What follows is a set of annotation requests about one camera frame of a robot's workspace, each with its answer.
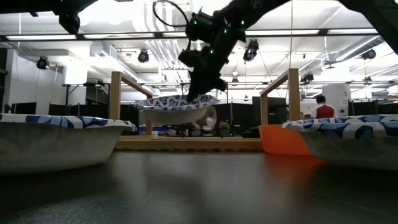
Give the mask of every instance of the table surface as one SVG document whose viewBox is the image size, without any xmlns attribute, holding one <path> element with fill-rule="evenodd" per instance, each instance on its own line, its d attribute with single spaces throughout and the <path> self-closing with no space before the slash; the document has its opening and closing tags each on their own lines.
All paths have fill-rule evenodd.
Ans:
<svg viewBox="0 0 398 224">
<path fill-rule="evenodd" d="M 313 157 L 115 151 L 0 177 L 0 223 L 398 223 L 398 178 Z"/>
</svg>

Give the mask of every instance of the orange bin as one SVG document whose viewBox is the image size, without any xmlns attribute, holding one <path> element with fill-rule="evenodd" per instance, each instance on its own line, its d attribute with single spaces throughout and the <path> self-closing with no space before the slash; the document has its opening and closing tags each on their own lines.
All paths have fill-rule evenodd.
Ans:
<svg viewBox="0 0 398 224">
<path fill-rule="evenodd" d="M 300 133 L 282 128 L 281 124 L 259 126 L 262 148 L 266 153 L 312 156 Z"/>
</svg>

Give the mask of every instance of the person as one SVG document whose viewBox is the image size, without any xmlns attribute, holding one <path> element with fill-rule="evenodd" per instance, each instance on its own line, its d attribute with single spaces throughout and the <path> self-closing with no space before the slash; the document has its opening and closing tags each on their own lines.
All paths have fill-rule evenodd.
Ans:
<svg viewBox="0 0 398 224">
<path fill-rule="evenodd" d="M 335 109 L 332 106 L 326 104 L 326 98 L 323 95 L 317 96 L 317 103 L 318 105 L 312 108 L 312 118 L 321 119 L 335 117 Z"/>
<path fill-rule="evenodd" d="M 203 117 L 201 117 L 199 120 L 191 123 L 191 125 L 193 126 L 193 129 L 196 131 L 201 130 L 202 127 L 207 125 L 207 122 L 206 122 L 207 118 L 212 118 L 214 120 L 214 123 L 217 122 L 217 112 L 214 107 L 209 106 Z"/>
</svg>

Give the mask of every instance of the ceiling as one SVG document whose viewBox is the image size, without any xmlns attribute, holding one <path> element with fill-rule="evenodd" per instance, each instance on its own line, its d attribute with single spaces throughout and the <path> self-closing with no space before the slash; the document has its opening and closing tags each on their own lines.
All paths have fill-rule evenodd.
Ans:
<svg viewBox="0 0 398 224">
<path fill-rule="evenodd" d="M 203 6 L 203 11 L 212 13 L 221 9 L 229 0 L 178 0 L 174 1 L 189 15 L 190 11 L 198 11 Z M 99 0 L 95 5 L 85 9 L 81 14 L 81 33 L 104 33 L 104 32 L 144 32 L 144 31 L 173 31 L 159 23 L 151 13 L 151 0 L 134 0 L 127 2 L 114 2 L 112 0 Z M 171 6 L 165 4 L 162 17 L 170 19 L 173 24 L 183 24 L 185 21 L 181 14 Z M 294 0 L 267 13 L 251 30 L 264 29 L 341 29 L 341 28 L 371 28 L 366 18 L 348 10 L 338 1 L 329 0 Z M 41 12 L 39 17 L 31 17 L 30 14 L 6 14 L 0 15 L 0 35 L 30 35 L 30 34 L 66 34 L 67 32 L 59 25 L 58 17 L 52 12 Z M 239 42 L 229 57 L 229 64 L 221 70 L 223 78 L 230 82 L 232 78 L 238 78 L 239 82 L 269 82 L 276 79 L 280 74 L 291 68 L 303 68 L 314 61 L 320 55 L 339 52 L 357 43 L 361 36 L 333 36 L 333 37 L 266 37 L 258 38 L 259 53 L 257 57 L 248 63 L 243 61 L 245 43 Z M 101 45 L 111 45 L 117 51 L 117 59 L 123 62 L 130 71 L 134 72 L 139 82 L 187 82 L 189 77 L 184 65 L 178 60 L 178 53 L 185 49 L 187 40 L 112 40 L 102 41 Z M 84 46 L 91 46 L 91 52 L 87 52 Z M 111 72 L 115 70 L 113 62 L 104 61 L 103 58 L 93 54 L 94 45 L 92 41 L 71 42 L 24 42 L 21 47 L 31 49 L 68 49 L 84 60 L 88 66 L 88 76 L 110 80 Z M 204 46 L 202 42 L 194 42 L 194 48 L 200 49 Z M 140 49 L 149 50 L 149 61 L 139 63 L 137 56 Z M 366 75 L 375 74 L 373 80 L 394 80 L 398 78 L 395 70 L 377 75 L 377 72 L 397 65 L 397 55 L 392 49 L 383 43 L 374 48 L 377 57 L 373 60 L 363 61 L 352 58 L 343 63 L 334 65 L 334 69 L 327 70 L 321 60 L 315 60 L 315 66 L 309 68 L 315 76 L 315 81 L 361 81 Z M 266 85 L 237 85 L 230 86 L 229 97 L 242 99 L 257 96 L 259 91 Z M 390 85 L 378 85 L 366 90 L 364 85 L 352 86 L 353 91 L 371 91 L 379 97 L 388 97 Z M 155 86 L 162 94 L 181 94 L 180 87 Z M 322 86 L 303 87 L 303 96 L 311 97 L 322 92 Z M 285 90 L 274 91 L 272 95 L 286 95 Z M 220 99 L 225 99 L 225 94 L 217 94 Z"/>
</svg>

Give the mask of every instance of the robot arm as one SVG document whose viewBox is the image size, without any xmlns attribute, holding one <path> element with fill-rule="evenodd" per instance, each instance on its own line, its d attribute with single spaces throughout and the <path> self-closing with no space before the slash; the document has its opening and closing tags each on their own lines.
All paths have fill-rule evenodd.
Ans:
<svg viewBox="0 0 398 224">
<path fill-rule="evenodd" d="M 200 52 L 187 49 L 179 60 L 188 67 L 191 84 L 188 101 L 217 88 L 225 91 L 226 83 L 220 78 L 220 70 L 228 63 L 228 56 L 237 41 L 246 41 L 244 31 L 255 24 L 267 12 L 289 0 L 233 0 L 213 16 L 202 12 L 192 14 L 186 28 L 190 40 L 202 40 L 209 44 Z M 348 9 L 362 13 L 385 41 L 398 53 L 398 5 L 393 0 L 339 0 Z"/>
</svg>

